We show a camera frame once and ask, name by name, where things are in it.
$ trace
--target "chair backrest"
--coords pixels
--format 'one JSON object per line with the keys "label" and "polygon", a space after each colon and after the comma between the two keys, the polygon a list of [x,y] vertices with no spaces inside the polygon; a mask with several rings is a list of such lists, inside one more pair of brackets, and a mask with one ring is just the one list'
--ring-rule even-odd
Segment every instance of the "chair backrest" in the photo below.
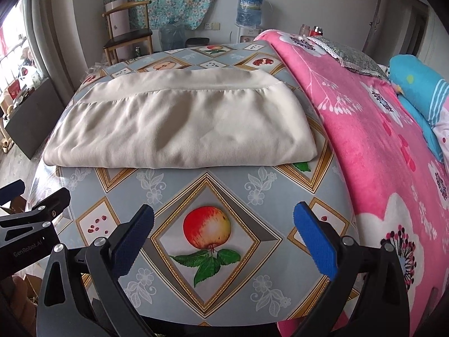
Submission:
{"label": "chair backrest", "polygon": [[136,6],[141,6],[141,5],[145,5],[145,24],[146,24],[146,28],[149,29],[150,28],[150,23],[148,20],[148,5],[151,4],[151,0],[145,0],[145,1],[131,1],[129,3],[124,3],[121,4],[117,7],[115,7],[114,9],[111,9],[107,12],[104,12],[102,14],[103,17],[106,18],[107,22],[108,22],[108,31],[109,31],[109,38],[112,39],[112,25],[111,25],[111,14],[117,11],[122,11],[122,10],[128,10],[131,9],[133,7]]}

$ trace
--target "blue textured pad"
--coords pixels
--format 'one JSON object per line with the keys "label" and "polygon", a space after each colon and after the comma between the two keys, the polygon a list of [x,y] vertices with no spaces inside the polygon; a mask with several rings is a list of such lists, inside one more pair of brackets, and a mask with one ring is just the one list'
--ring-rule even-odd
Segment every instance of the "blue textured pad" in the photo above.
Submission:
{"label": "blue textured pad", "polygon": [[14,181],[0,189],[0,206],[5,205],[8,201],[13,200],[25,192],[25,184],[22,180]]}
{"label": "blue textured pad", "polygon": [[127,275],[142,246],[154,226],[154,211],[150,206],[142,206],[131,219],[130,229],[123,236],[112,256],[112,273],[116,279]]}
{"label": "blue textured pad", "polygon": [[306,203],[300,202],[295,206],[293,222],[318,270],[332,281],[337,273],[337,253]]}

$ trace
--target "beige fabric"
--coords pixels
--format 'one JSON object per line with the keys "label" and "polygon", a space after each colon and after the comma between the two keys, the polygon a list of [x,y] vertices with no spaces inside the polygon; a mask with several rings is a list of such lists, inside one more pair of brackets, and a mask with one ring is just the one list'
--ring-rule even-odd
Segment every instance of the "beige fabric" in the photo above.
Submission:
{"label": "beige fabric", "polygon": [[192,169],[312,160],[302,107],[270,74],[128,74],[95,85],[55,129],[43,160],[66,167]]}

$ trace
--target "silver bolt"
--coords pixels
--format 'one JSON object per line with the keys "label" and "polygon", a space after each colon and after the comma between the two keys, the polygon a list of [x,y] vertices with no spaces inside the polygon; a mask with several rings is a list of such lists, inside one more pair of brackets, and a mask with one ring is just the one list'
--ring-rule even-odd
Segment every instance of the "silver bolt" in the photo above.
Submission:
{"label": "silver bolt", "polygon": [[106,238],[104,238],[104,237],[100,237],[100,238],[97,238],[94,242],[93,242],[93,244],[95,244],[97,247],[101,247],[103,244],[105,244],[106,243]]}
{"label": "silver bolt", "polygon": [[394,251],[394,247],[390,242],[385,242],[383,247],[388,251],[388,252],[393,252]]}
{"label": "silver bolt", "polygon": [[63,249],[64,249],[64,245],[61,243],[59,243],[59,244],[55,245],[55,247],[53,247],[53,251],[55,251],[55,252],[60,252]]}
{"label": "silver bolt", "polygon": [[348,235],[343,237],[343,244],[346,246],[352,246],[354,244],[354,238],[349,237]]}

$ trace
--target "door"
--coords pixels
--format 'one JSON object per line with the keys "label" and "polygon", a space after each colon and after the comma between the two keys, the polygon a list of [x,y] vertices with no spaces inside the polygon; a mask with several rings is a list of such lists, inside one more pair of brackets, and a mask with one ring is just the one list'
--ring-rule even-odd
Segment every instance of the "door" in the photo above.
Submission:
{"label": "door", "polygon": [[387,5],[388,0],[377,0],[373,20],[370,22],[370,32],[368,33],[368,37],[366,38],[365,45],[363,46],[362,50],[363,53],[366,53],[370,57],[372,57],[372,55],[374,54],[377,43],[379,41]]}

